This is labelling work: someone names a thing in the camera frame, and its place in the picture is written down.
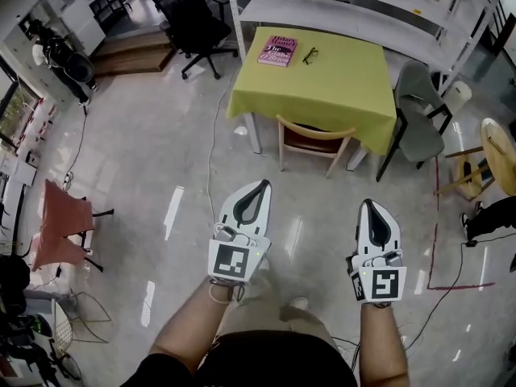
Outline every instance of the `metal shelving unit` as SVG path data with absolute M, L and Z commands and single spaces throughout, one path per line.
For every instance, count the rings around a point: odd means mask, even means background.
M 230 0 L 242 60 L 246 56 L 242 22 L 279 23 L 331 31 L 379 44 L 395 51 L 389 62 L 393 85 L 399 69 L 410 58 L 428 64 L 448 79 L 443 93 L 457 76 L 493 16 L 498 0 L 374 0 L 405 10 L 433 23 L 431 34 L 407 21 L 362 6 L 334 0 L 251 0 L 241 10 Z

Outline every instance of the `gray chair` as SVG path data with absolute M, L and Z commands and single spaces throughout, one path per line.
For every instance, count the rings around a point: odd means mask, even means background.
M 394 101 L 399 120 L 397 134 L 378 171 L 377 182 L 380 181 L 398 148 L 402 150 L 409 162 L 418 162 L 418 169 L 426 160 L 440 154 L 444 150 L 441 135 L 452 120 L 452 113 L 432 84 L 428 67 L 415 60 L 403 66 L 394 89 Z M 420 111 L 426 107 L 422 104 L 431 105 L 433 111 L 425 115 Z M 444 113 L 446 118 L 441 128 L 437 130 L 431 119 L 439 113 Z

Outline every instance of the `table leg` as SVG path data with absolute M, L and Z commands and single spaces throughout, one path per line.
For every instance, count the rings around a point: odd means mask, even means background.
M 248 127 L 249 139 L 251 140 L 251 147 L 254 153 L 261 153 L 260 137 L 256 129 L 255 114 L 252 112 L 244 113 L 243 119 Z
M 446 155 L 445 157 L 454 158 L 456 156 L 469 155 L 470 153 L 480 152 L 483 150 L 484 150 L 484 148 L 482 146 L 479 146 L 478 148 L 473 148 L 473 149 L 468 149 L 466 151 L 451 153 L 450 155 Z
M 369 153 L 369 150 L 360 143 L 360 146 L 355 150 L 352 157 L 346 164 L 346 170 L 348 171 L 354 171 L 356 167 L 359 165 L 359 163 L 366 157 L 366 155 Z
M 454 189 L 455 187 L 459 186 L 459 185 L 462 185 L 463 183 L 469 181 L 471 178 L 475 177 L 476 175 L 478 175 L 479 173 L 483 173 L 485 171 L 489 171 L 489 165 L 488 164 L 485 164 L 484 166 L 480 167 L 479 169 L 477 169 L 476 171 L 474 172 L 471 172 L 469 175 L 467 175 L 466 177 L 461 177 L 459 180 L 455 181 L 455 182 L 452 182 L 451 184 L 449 185 L 446 185 L 446 186 L 443 186 L 441 189 L 439 190 L 436 190 L 434 192 L 434 195 L 439 195 L 439 194 L 443 194 L 445 192 L 447 192 L 448 190 L 450 189 Z

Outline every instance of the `desk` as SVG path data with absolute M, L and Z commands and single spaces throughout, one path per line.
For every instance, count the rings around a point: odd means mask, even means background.
M 258 56 L 271 35 L 298 40 L 286 68 L 260 64 Z M 312 48 L 318 56 L 306 65 Z M 396 123 L 396 109 L 383 48 L 362 40 L 317 31 L 258 27 L 235 82 L 227 117 L 243 114 L 254 153 L 261 153 L 252 114 L 324 131 L 355 127 L 353 137 L 371 151 L 384 155 Z
M 484 119 L 481 125 L 482 146 L 467 151 L 452 153 L 447 158 L 459 156 L 459 165 L 464 167 L 464 162 L 471 165 L 471 173 L 464 176 L 464 170 L 458 168 L 460 179 L 436 190 L 434 194 L 442 194 L 450 189 L 460 188 L 468 200 L 473 200 L 494 182 L 497 182 L 501 190 L 507 195 L 516 195 L 516 148 L 514 141 L 507 135 L 506 131 L 494 120 Z M 484 152 L 487 164 L 480 168 L 474 162 L 464 158 L 475 152 Z M 481 174 L 491 171 L 493 177 L 484 185 L 481 184 Z

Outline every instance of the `book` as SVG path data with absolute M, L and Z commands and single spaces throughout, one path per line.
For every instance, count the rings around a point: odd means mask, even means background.
M 267 44 L 258 56 L 258 63 L 286 68 L 297 45 L 297 39 L 272 35 L 268 38 Z

